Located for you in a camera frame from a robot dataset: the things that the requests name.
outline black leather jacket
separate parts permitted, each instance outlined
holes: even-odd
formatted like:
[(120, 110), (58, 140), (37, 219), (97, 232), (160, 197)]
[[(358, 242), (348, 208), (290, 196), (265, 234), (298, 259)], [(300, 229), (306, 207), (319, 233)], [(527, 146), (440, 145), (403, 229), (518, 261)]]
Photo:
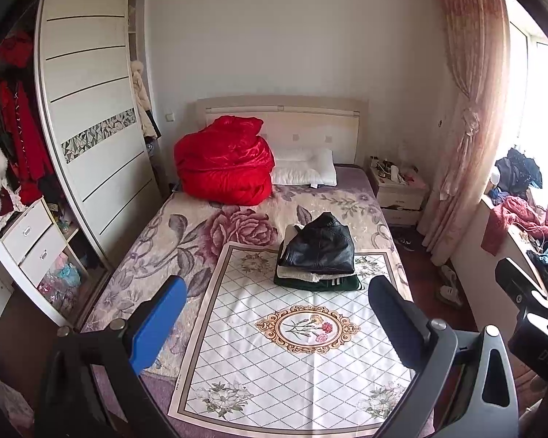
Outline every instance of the black leather jacket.
[(280, 265), (319, 274), (351, 275), (355, 271), (354, 254), (348, 226), (330, 212), (323, 212), (289, 242)]

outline sliding wardrobe door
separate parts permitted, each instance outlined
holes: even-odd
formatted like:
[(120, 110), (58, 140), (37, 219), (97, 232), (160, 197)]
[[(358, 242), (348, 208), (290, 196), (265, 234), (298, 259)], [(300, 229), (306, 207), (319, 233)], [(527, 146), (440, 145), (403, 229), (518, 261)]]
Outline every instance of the sliding wardrobe door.
[(117, 266), (161, 205), (135, 109), (128, 0), (42, 0), (42, 122), (77, 219)]

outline metal screw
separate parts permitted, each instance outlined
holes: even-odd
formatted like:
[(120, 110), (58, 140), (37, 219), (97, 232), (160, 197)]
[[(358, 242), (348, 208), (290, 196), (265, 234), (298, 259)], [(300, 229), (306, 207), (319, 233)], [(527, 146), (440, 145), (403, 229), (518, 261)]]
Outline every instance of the metal screw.
[(485, 327), (485, 332), (489, 334), (490, 336), (499, 336), (499, 329), (497, 327), (493, 326), (493, 324), (490, 324), (489, 326)]
[(120, 331), (124, 329), (124, 326), (126, 326), (126, 321), (124, 321), (122, 318), (115, 318), (111, 320), (110, 329), (112, 331)]
[(60, 338), (64, 338), (65, 336), (69, 336), (69, 333), (71, 330), (69, 329), (69, 326), (61, 326), (59, 329), (57, 329), (57, 336)]
[(439, 319), (439, 318), (433, 319), (432, 321), (430, 321), (430, 325), (434, 329), (438, 329), (439, 331), (446, 329), (446, 322), (444, 319)]

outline nightstand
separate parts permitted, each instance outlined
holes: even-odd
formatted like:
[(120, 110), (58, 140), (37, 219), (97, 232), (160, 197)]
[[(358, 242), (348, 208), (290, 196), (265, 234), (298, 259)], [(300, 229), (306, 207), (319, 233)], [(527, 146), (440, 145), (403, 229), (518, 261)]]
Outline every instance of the nightstand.
[(422, 202), (428, 186), (412, 168), (404, 168), (400, 172), (407, 180), (406, 183), (380, 177), (376, 162), (376, 159), (368, 160), (365, 172), (386, 222), (388, 225), (416, 225), (422, 213)]

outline white pillow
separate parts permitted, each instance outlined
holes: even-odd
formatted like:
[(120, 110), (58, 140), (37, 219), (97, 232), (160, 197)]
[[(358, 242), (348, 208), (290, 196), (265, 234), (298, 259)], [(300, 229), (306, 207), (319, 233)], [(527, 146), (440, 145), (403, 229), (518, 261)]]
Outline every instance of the white pillow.
[(285, 186), (319, 184), (337, 185), (333, 152), (328, 148), (274, 148), (275, 166), (272, 184)]

